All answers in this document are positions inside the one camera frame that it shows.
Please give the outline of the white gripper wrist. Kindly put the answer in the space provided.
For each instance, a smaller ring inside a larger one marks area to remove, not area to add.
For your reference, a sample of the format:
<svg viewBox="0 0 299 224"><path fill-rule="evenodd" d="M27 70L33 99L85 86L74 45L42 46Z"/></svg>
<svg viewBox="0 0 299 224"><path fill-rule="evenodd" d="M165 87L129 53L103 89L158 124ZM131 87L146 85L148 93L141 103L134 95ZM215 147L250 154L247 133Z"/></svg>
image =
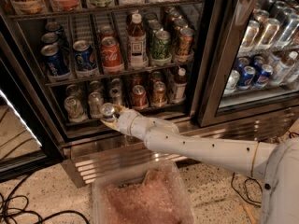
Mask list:
<svg viewBox="0 0 299 224"><path fill-rule="evenodd" d="M147 118L133 109L128 109L123 105L115 105L120 116L118 121L103 121L108 128L119 131L125 135L136 137L142 141L148 141L155 127L155 120Z"/></svg>

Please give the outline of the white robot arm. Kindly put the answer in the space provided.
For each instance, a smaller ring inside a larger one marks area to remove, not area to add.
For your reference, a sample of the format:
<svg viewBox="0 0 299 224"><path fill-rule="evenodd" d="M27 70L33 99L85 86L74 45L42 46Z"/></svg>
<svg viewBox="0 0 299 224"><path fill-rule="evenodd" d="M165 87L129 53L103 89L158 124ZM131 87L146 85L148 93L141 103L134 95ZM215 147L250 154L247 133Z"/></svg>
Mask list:
<svg viewBox="0 0 299 224"><path fill-rule="evenodd" d="M257 141L181 135L168 120L149 118L122 105L105 103L100 120L140 139L147 149L177 154L263 181L260 224L299 224L299 139L278 145Z"/></svg>

